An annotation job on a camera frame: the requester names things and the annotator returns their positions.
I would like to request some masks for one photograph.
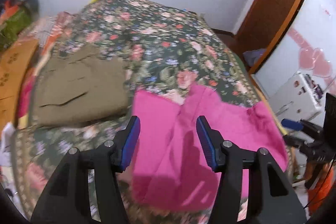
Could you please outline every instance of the folded pink garment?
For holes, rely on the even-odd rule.
[[[208,167],[196,132],[204,115],[211,128],[240,148],[267,148],[282,170],[287,154],[282,136],[263,102],[251,108],[223,103],[211,88],[193,85],[183,105],[148,93],[136,92],[133,115],[141,122],[133,156],[133,198],[171,211],[210,208],[220,173]],[[248,195],[248,171],[243,171],[242,197]]]

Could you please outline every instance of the brown wooden door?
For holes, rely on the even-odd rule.
[[[295,0],[255,0],[236,39],[241,52],[267,48]]]

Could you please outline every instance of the silver screw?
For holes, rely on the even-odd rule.
[[[268,150],[266,148],[260,148],[259,152],[262,153],[263,155],[267,155],[268,154]]]
[[[78,149],[77,149],[76,147],[72,147],[72,148],[69,149],[68,152],[69,152],[69,154],[73,155],[73,154],[76,154],[76,153],[77,153],[77,150],[78,150]]]
[[[114,142],[112,140],[108,140],[108,141],[104,142],[104,145],[106,147],[111,147],[112,145],[114,145]]]
[[[230,141],[223,141],[223,145],[227,148],[231,147],[232,146],[232,142]]]

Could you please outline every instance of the floral tablecloth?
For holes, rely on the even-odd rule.
[[[231,104],[249,107],[259,100],[241,61],[204,20],[191,12],[147,0],[100,0],[86,6],[65,27],[51,54],[67,57],[86,43],[100,48],[101,59],[124,60],[129,113],[82,128],[37,128],[38,117],[32,106],[38,94],[33,88],[29,126],[16,133],[12,146],[14,178],[28,218],[48,178],[71,147],[81,151],[96,148],[125,128],[136,89],[183,104],[190,85],[197,82],[215,89],[223,101]],[[39,63],[42,67],[45,57]],[[88,179],[91,214],[98,220],[93,172]],[[132,200],[129,180],[120,178],[119,187],[131,223],[206,223],[211,212],[210,208],[169,212],[139,205]]]

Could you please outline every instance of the folded brown garment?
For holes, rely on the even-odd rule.
[[[98,56],[99,49],[87,44],[67,59],[49,60],[35,93],[38,125],[64,126],[126,113],[123,63]]]

